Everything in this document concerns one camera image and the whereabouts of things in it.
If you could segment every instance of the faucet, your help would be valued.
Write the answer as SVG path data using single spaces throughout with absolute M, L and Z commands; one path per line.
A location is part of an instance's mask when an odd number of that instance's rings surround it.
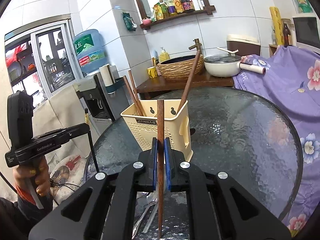
M 193 40 L 196 44 L 195 45 L 192 45 L 191 47 L 189 47 L 190 50 L 194 49 L 194 48 L 197 48 L 197 50 L 199 50 L 202 54 L 202 50 L 201 50 L 201 46 L 202 44 L 200 43 L 199 39 L 194 39 Z

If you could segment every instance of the wooden chopstick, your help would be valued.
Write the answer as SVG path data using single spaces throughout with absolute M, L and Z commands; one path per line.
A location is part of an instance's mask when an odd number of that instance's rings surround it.
M 131 80 L 133 92 L 134 92 L 134 94 L 135 94 L 135 96 L 136 96 L 136 100 L 137 100 L 137 103 L 138 103 L 138 105 L 139 105 L 139 107 L 140 107 L 140 110 L 141 110 L 141 112 L 142 112 L 142 115 L 143 115 L 143 116 L 146 116 L 146 115 L 145 115 L 145 112 L 144 112 L 144 110 L 143 110 L 142 104 L 141 104 L 141 102 L 140 102 L 140 99 L 139 99 L 139 97 L 138 97 L 137 88 L 136 88 L 136 86 L 135 86 L 135 84 L 134 84 L 134 79 L 133 79 L 131 70 L 129 70 L 128 73 L 129 73 L 129 77 L 130 77 L 130 80 Z
M 129 84 L 128 80 L 127 80 L 127 77 L 126 77 L 126 76 L 123 76 L 123 79 L 124 79 L 125 84 L 127 85 L 127 89 L 128 89 L 128 91 L 129 91 L 129 93 L 130 93 L 130 96 L 131 96 L 131 98 L 132 98 L 132 100 L 133 100 L 134 105 L 136 106 L 136 109 L 137 109 L 137 111 L 138 111 L 138 114 L 139 114 L 140 116 L 143 116 L 143 113 L 142 113 L 142 111 L 141 111 L 141 109 L 140 109 L 140 107 L 139 107 L 139 105 L 138 105 L 138 103 L 137 103 L 137 100 L 136 100 L 136 98 L 134 97 L 134 94 L 133 94 L 133 92 L 132 92 L 132 90 L 131 90 L 131 87 L 130 87 L 130 84 Z
M 185 102 L 187 101 L 187 97 L 188 97 L 188 94 L 189 94 L 189 91 L 190 91 L 190 88 L 191 88 L 191 82 L 192 82 L 193 76 L 195 75 L 196 67 L 198 65 L 198 62 L 199 62 L 199 59 L 200 59 L 200 55 L 201 55 L 201 51 L 198 51 L 197 54 L 196 54 L 195 60 L 193 61 L 191 72 L 190 72 L 190 75 L 188 77 L 188 81 L 187 81 L 186 87 L 184 88 L 184 91 L 183 91 L 183 94 L 182 94 L 182 97 L 181 97 L 181 101 L 180 101 L 180 105 L 179 105 L 178 110 L 177 110 L 177 114 L 179 113 L 179 111 L 181 110 L 181 108 L 183 107 Z
M 157 100 L 158 107 L 158 193 L 159 193 L 159 235 L 162 235 L 163 187 L 164 187 L 164 100 Z

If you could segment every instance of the silver screw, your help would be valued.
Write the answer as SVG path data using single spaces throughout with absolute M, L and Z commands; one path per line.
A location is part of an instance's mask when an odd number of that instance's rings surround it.
M 182 162 L 180 163 L 180 167 L 183 168 L 183 169 L 187 169 L 190 167 L 190 163 L 188 162 Z
M 135 162 L 133 164 L 133 167 L 136 168 L 136 169 L 140 169 L 143 167 L 143 163 L 142 162 Z
M 220 172 L 218 173 L 218 177 L 219 177 L 220 179 L 226 179 L 226 178 L 228 177 L 228 174 L 227 174 L 226 172 L 224 172 L 224 171 L 220 171 Z
M 95 177 L 96 177 L 97 180 L 102 180 L 102 179 L 104 179 L 106 177 L 106 175 L 103 172 L 99 172 L 99 173 L 96 174 Z

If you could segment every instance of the pot handle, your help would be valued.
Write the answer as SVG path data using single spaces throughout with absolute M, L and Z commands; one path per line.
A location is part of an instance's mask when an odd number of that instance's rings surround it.
M 238 62 L 237 66 L 240 69 L 253 71 L 253 72 L 256 72 L 256 73 L 259 73 L 259 74 L 263 74 L 263 75 L 266 73 L 266 68 L 265 67 L 259 67 L 259 66 L 252 65 L 252 64 L 249 64 L 249 63 Z
M 229 53 L 229 54 L 232 55 L 232 56 L 235 56 L 236 53 L 239 52 L 239 49 L 237 49 L 237 50 L 235 50 L 235 51 L 230 51 L 230 50 L 223 49 L 223 48 L 217 48 L 217 49 L 223 50 L 223 51 Z

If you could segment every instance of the yellow mug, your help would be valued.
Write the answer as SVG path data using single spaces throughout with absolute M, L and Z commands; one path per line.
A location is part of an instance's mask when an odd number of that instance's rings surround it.
M 150 67 L 148 68 L 148 75 L 150 78 L 155 78 L 158 76 L 158 73 L 157 73 L 157 68 L 156 67 Z

